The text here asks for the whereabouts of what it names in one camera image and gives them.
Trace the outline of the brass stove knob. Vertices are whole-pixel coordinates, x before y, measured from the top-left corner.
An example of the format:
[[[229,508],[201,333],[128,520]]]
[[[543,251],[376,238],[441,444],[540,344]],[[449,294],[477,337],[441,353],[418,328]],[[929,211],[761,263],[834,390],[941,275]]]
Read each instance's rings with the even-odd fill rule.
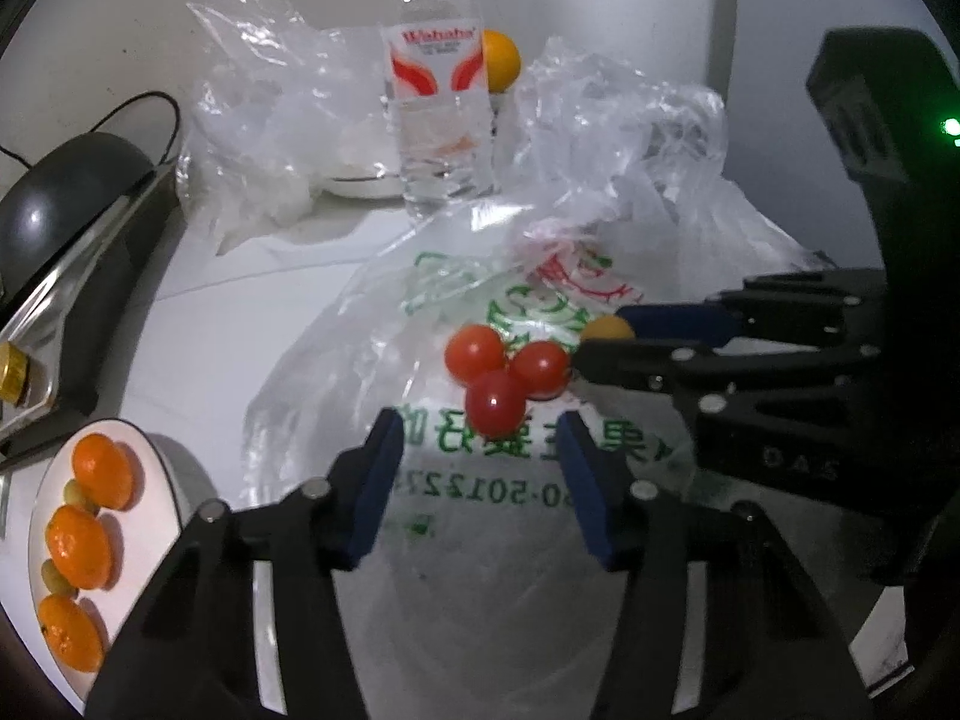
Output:
[[[9,341],[0,343],[0,400],[16,406],[28,388],[29,356]]]

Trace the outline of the printed plastic bag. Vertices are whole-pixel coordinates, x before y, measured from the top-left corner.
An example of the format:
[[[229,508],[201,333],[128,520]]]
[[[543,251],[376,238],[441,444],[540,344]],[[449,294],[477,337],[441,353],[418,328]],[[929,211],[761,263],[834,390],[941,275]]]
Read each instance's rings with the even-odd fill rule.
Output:
[[[625,582],[584,546],[556,452],[578,411],[635,472],[686,481],[669,401],[579,383],[590,322],[697,301],[817,257],[728,181],[721,96],[551,39],[496,121],[498,195],[363,265],[286,351],[244,424],[245,494],[278,499],[377,411],[404,456],[373,552],[340,577],[376,718],[581,718]]]

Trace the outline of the yellow longan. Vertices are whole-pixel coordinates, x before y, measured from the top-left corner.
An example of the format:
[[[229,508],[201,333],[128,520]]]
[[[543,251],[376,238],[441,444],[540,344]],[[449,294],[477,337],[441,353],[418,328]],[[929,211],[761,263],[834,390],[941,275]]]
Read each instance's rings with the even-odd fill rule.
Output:
[[[587,322],[579,340],[633,340],[635,332],[623,317],[608,314]]]

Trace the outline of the white plate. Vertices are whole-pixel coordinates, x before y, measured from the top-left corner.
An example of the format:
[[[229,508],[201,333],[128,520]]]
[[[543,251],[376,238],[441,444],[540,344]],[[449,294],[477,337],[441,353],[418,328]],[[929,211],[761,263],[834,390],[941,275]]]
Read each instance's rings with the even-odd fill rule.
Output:
[[[179,536],[179,489],[167,471],[166,460],[137,426],[123,419],[101,419],[82,427],[49,461],[34,499],[26,557],[32,606],[39,605],[47,595],[41,577],[41,566],[49,557],[44,530],[55,509],[65,504],[64,488],[73,476],[73,449],[86,434],[103,434],[114,440],[130,457],[135,476],[132,505],[125,511],[106,512],[107,534],[119,551],[116,577],[105,590],[78,592],[78,603],[93,617],[104,643],[110,645],[172,541]]]

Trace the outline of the cherry tomato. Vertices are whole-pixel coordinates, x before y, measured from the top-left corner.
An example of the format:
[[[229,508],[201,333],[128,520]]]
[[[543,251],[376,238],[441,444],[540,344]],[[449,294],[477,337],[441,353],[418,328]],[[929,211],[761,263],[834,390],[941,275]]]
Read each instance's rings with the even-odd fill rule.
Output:
[[[526,394],[506,369],[485,372],[467,385],[464,411],[474,433],[485,439],[504,439],[516,433],[526,419]]]
[[[556,341],[531,341],[512,356],[508,371],[529,400],[553,400],[568,387],[569,353]]]
[[[444,366],[460,385],[501,371],[507,360],[506,346],[498,332],[478,323],[459,328],[444,348]]]

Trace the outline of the orange behind bottle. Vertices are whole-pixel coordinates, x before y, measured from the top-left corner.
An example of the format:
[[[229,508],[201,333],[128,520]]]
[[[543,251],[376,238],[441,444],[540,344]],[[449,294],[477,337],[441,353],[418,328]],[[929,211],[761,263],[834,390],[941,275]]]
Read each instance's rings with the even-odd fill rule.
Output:
[[[523,59],[511,37],[500,31],[483,31],[483,54],[487,64],[488,91],[503,94],[523,70]]]

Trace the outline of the green longan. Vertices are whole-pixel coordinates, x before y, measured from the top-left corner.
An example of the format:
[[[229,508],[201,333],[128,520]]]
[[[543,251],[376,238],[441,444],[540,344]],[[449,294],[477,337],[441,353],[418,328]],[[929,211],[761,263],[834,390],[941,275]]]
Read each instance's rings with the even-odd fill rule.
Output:
[[[67,505],[73,505],[80,511],[93,515],[93,517],[99,514],[99,505],[94,500],[89,499],[75,478],[71,478],[64,486],[64,502]]]

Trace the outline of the small orange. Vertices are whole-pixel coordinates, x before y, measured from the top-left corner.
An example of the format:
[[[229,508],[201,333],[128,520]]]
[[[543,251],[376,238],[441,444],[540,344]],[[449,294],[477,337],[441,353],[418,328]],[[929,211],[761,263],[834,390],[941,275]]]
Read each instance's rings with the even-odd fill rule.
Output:
[[[119,444],[104,434],[83,436],[71,454],[73,477],[85,496],[111,511],[123,511],[132,502],[135,476],[132,463]]]

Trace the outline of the clear plastic bag on bowl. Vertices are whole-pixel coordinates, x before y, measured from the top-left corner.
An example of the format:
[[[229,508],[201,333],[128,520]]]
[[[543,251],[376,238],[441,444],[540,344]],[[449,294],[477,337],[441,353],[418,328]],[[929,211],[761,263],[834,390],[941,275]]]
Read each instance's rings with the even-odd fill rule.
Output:
[[[218,254],[316,213],[341,164],[398,176],[379,29],[317,29],[288,0],[189,0],[205,32],[176,166]]]

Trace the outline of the clear water bottle red label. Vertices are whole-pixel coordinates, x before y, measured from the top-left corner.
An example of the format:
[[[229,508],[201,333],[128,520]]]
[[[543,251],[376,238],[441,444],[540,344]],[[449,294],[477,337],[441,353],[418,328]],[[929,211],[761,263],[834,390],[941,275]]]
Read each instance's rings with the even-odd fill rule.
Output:
[[[410,216],[493,192],[480,0],[395,0],[382,28],[398,175]]]

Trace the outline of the white bowl under bag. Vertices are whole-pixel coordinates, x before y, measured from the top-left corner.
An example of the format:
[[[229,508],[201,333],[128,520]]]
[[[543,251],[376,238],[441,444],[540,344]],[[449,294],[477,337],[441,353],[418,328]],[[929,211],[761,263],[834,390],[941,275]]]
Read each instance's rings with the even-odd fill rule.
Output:
[[[325,192],[353,200],[390,200],[402,195],[404,186],[397,174],[382,167],[358,167],[341,164],[332,176],[320,181]]]

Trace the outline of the black wok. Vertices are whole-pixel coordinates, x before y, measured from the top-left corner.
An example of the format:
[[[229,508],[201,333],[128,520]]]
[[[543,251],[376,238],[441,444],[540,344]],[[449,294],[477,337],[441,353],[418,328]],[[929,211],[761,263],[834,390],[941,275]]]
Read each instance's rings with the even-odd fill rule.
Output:
[[[2,200],[2,304],[23,291],[155,165],[133,143],[93,132],[57,146]]]

